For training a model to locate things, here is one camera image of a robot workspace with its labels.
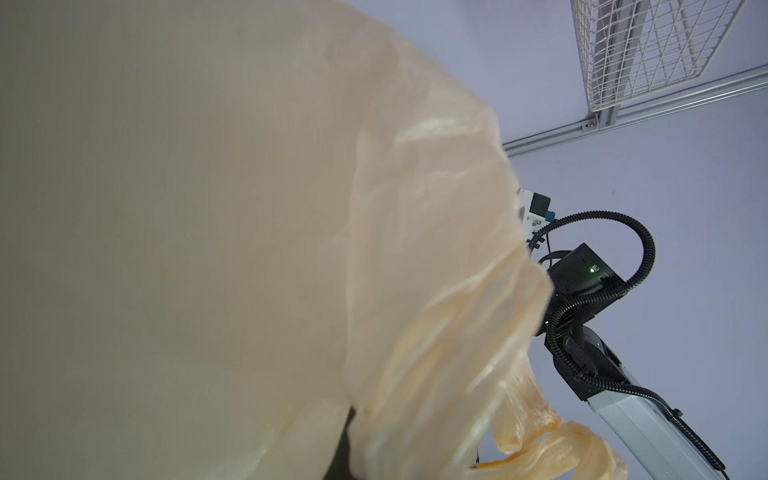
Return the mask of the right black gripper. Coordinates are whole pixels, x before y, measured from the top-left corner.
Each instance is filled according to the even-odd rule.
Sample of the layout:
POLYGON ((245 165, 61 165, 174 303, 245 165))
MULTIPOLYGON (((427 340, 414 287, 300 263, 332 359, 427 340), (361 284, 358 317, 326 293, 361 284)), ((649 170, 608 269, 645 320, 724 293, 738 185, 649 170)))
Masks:
POLYGON ((554 291, 544 320, 537 333, 544 335, 551 316, 564 303, 574 298, 623 286, 625 281, 589 246, 582 243, 574 250, 557 250, 540 262, 552 262, 547 269, 554 291))

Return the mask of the cream banana print plastic bag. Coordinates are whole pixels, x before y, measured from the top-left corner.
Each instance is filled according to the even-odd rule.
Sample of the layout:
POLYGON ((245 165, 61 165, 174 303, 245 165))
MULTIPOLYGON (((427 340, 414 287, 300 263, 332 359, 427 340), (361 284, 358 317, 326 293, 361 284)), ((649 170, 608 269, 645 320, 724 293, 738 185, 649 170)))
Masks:
POLYGON ((1 475, 624 479, 493 110, 340 1, 1 5, 1 475))

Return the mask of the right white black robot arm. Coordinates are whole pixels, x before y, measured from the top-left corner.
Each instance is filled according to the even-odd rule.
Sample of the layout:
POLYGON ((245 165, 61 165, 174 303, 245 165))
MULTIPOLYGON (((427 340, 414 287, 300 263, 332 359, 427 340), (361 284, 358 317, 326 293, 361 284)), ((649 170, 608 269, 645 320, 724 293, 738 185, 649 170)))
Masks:
POLYGON ((684 421, 680 410, 639 385, 618 356, 587 322, 639 286, 656 258, 654 239, 638 220, 617 212, 587 211, 526 224, 536 250, 550 232, 587 220, 607 220, 631 229, 642 246, 636 272, 623 280, 590 247, 551 251, 543 260, 555 291, 539 333, 553 364, 574 394, 589 405, 654 479, 724 479, 726 466, 684 421))

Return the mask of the aluminium frame back bar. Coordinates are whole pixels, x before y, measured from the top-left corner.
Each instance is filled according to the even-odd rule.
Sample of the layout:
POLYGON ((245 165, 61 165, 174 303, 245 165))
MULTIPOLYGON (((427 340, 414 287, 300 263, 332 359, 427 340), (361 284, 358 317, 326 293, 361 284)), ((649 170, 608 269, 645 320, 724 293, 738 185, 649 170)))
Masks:
POLYGON ((579 122, 507 142, 503 149, 512 158, 766 88, 767 66, 763 65, 629 107, 611 107, 579 122))

